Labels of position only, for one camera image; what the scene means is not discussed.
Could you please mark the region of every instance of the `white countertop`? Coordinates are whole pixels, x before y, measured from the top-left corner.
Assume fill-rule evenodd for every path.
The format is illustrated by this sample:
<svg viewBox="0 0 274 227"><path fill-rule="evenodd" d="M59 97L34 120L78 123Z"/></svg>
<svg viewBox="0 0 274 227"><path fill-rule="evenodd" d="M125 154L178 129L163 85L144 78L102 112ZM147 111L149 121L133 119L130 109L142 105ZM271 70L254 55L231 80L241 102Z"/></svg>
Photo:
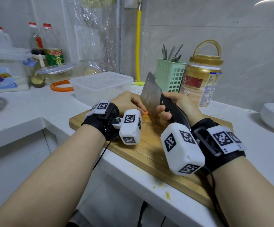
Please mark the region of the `white countertop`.
<svg viewBox="0 0 274 227"><path fill-rule="evenodd" d="M132 86L131 91L141 94L142 87ZM74 92L54 92L49 86L0 93L0 147L43 128L67 139L74 133L69 118L88 109L90 106L75 99ZM263 124L260 114L214 101L200 110L233 123L235 134L248 148L246 157L274 185L274 132ZM112 177L175 223L186 226L187 216L190 224L221 226L214 212L115 153L106 151L102 160L101 165Z"/></svg>

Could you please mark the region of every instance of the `cabinet door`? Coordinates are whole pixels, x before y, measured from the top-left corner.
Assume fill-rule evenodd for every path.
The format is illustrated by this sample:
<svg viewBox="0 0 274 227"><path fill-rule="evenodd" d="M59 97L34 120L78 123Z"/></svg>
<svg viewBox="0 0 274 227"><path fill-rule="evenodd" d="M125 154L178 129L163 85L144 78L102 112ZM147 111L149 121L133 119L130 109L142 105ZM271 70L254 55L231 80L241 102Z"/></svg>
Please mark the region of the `cabinet door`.
<svg viewBox="0 0 274 227"><path fill-rule="evenodd" d="M0 206L49 154L42 130L0 147Z"/></svg>

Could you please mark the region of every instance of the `green utensil holder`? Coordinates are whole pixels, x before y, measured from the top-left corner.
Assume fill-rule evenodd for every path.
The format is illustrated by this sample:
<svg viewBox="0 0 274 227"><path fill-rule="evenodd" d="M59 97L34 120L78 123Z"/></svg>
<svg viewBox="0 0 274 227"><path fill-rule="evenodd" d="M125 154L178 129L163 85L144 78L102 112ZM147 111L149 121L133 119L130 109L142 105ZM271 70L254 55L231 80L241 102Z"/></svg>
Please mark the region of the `green utensil holder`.
<svg viewBox="0 0 274 227"><path fill-rule="evenodd" d="M178 92L187 63L158 58L155 82L162 92Z"/></svg>

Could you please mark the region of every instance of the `cleaver handle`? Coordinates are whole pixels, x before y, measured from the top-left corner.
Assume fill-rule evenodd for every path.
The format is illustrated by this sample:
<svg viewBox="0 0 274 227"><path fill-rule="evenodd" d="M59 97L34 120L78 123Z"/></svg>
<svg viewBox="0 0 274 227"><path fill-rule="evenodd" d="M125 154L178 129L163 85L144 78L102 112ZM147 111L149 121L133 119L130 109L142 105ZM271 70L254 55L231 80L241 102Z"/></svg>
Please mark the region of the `cleaver handle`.
<svg viewBox="0 0 274 227"><path fill-rule="evenodd" d="M160 105L164 105L165 111L170 112L172 114L172 118L171 118L172 122L183 124L189 130L191 130L191 125L188 118L186 117L184 112L179 107L177 107L176 104L171 99L168 99L164 95L161 95Z"/></svg>

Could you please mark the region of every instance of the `cleaver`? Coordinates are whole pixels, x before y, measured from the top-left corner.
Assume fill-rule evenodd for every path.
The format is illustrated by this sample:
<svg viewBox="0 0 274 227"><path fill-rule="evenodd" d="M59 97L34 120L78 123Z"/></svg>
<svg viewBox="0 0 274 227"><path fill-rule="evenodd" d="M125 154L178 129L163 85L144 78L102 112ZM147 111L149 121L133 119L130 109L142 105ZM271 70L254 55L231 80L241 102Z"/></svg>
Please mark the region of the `cleaver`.
<svg viewBox="0 0 274 227"><path fill-rule="evenodd" d="M158 118L156 110L158 105L165 105L165 111L172 114L171 122L185 125L191 131L191 124L184 112L171 100L162 95L162 90L155 82L155 76L149 72L141 92L142 102L148 110L148 115L153 123Z"/></svg>

